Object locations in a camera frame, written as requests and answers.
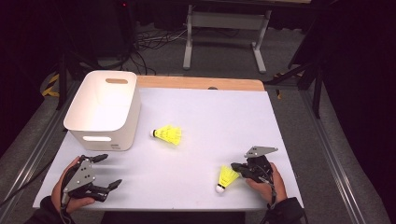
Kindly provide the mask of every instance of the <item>white tabletop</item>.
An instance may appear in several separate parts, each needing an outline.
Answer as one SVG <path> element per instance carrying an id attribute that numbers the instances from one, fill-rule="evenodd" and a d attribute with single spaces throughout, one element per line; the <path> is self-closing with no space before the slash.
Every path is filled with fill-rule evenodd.
<path id="1" fill-rule="evenodd" d="M 222 194 L 215 191 L 221 165 L 246 162 L 252 146 L 277 147 L 268 154 L 285 181 L 289 197 L 303 205 L 290 160 L 266 91 L 211 91 L 141 88 L 142 108 L 132 147 L 126 151 L 84 149 L 68 133 L 49 168 L 33 207 L 51 194 L 64 168 L 79 155 L 108 158 L 93 166 L 96 186 L 122 179 L 94 210 L 224 210 L 265 208 L 266 202 L 240 177 Z M 178 146 L 149 132 L 171 124 L 182 130 Z"/>

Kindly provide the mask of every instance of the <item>white plastic bin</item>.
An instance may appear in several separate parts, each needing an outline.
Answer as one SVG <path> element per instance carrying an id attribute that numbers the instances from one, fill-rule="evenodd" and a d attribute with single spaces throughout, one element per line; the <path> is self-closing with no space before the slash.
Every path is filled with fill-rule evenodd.
<path id="1" fill-rule="evenodd" d="M 67 111 L 64 127 L 86 149 L 130 148 L 141 106 L 136 81 L 131 72 L 90 72 Z"/>

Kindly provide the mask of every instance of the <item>gray carpet floor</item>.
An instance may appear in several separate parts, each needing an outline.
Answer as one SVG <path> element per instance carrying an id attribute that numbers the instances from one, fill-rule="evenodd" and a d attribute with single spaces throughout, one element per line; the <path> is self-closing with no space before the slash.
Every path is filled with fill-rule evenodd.
<path id="1" fill-rule="evenodd" d="M 152 26 L 140 27 L 140 31 L 149 30 L 152 30 Z M 269 80 L 274 74 L 288 70 L 287 65 L 304 38 L 299 31 L 269 29 L 262 44 L 262 57 L 267 67 L 267 73 L 263 75 L 258 72 L 250 47 L 251 41 L 254 41 L 256 36 L 257 33 L 253 31 L 237 33 L 229 30 L 195 30 L 191 69 L 188 71 L 182 69 L 185 49 L 183 39 L 172 41 L 159 49 L 142 50 L 140 54 L 145 59 L 147 67 L 154 69 L 157 75 L 161 76 Z M 142 63 L 136 56 L 133 56 L 133 59 Z M 101 63 L 105 65 L 111 61 L 106 60 Z M 131 60 L 122 69 L 137 74 L 144 72 L 142 67 L 137 69 Z M 294 80 L 290 79 L 280 86 L 266 86 L 265 89 L 269 92 L 279 129 L 297 176 L 308 220 L 310 223 L 354 223 L 325 159 L 324 149 L 308 113 L 310 108 L 303 104 L 300 92 L 290 87 L 290 83 L 293 82 Z M 277 98 L 275 89 L 280 89 L 281 99 Z M 56 105 L 57 98 L 46 97 L 43 105 L 0 159 L 0 198 L 6 197 L 22 166 L 29 158 L 32 148 L 47 128 L 50 118 L 57 113 Z M 323 124 L 336 157 L 346 172 L 365 222 L 390 223 L 381 199 L 360 168 L 344 137 L 325 89 L 321 96 L 320 115 L 320 122 Z M 44 167 L 56 154 L 64 135 L 65 131 L 61 123 L 59 127 L 56 127 L 46 152 L 36 167 L 37 170 Z M 13 208 L 5 223 L 22 223 L 33 214 L 33 200 L 44 176 L 45 172 L 23 191 L 18 204 Z M 77 223 L 91 224 L 100 223 L 102 215 L 102 212 L 82 210 L 77 211 L 73 217 Z M 260 223 L 262 216 L 263 211 L 248 212 L 246 223 Z"/>

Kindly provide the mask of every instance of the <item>person's left hand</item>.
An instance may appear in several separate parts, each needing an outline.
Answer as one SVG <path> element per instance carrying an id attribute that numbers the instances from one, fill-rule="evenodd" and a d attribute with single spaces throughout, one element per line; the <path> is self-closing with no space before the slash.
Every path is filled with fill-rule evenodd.
<path id="1" fill-rule="evenodd" d="M 64 180 L 64 176 L 66 172 L 74 165 L 77 164 L 79 157 L 76 157 L 67 167 L 64 169 L 61 177 L 59 178 L 58 183 L 56 183 L 55 187 L 52 190 L 51 200 L 56 210 L 60 212 L 61 210 L 61 187 L 62 181 Z M 71 214 L 72 212 L 78 210 L 80 207 L 95 203 L 95 199 L 93 198 L 82 198 L 82 199 L 74 199 L 71 198 L 69 204 L 67 205 L 66 212 Z"/>

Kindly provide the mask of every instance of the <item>white shuttlecock tip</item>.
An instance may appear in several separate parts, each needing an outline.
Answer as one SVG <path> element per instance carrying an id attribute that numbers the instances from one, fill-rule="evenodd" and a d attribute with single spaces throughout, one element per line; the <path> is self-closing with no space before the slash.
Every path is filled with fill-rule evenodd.
<path id="1" fill-rule="evenodd" d="M 149 135 L 150 135 L 151 137 L 155 137 L 154 133 L 155 133 L 155 130 L 151 130 L 151 132 L 149 132 Z"/>
<path id="2" fill-rule="evenodd" d="M 216 192 L 217 193 L 222 193 L 222 192 L 224 192 L 224 188 L 222 186 L 220 186 L 220 185 L 216 185 Z"/>

